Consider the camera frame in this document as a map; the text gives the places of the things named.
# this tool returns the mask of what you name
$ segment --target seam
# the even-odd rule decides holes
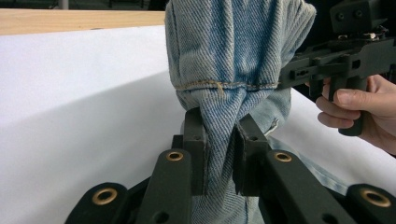
[[[244,87],[253,88],[253,89],[274,88],[278,84],[279,84],[279,82],[251,85],[251,84],[247,84],[246,82],[218,82],[215,80],[203,80],[203,81],[195,81],[195,82],[188,83],[185,85],[179,85],[179,86],[175,85],[174,87],[177,91],[185,91],[185,90],[192,89],[194,87],[198,87],[201,85],[215,85],[216,87],[219,88],[220,91],[223,91],[223,89],[228,89],[228,88],[232,88],[235,86],[244,86]]]

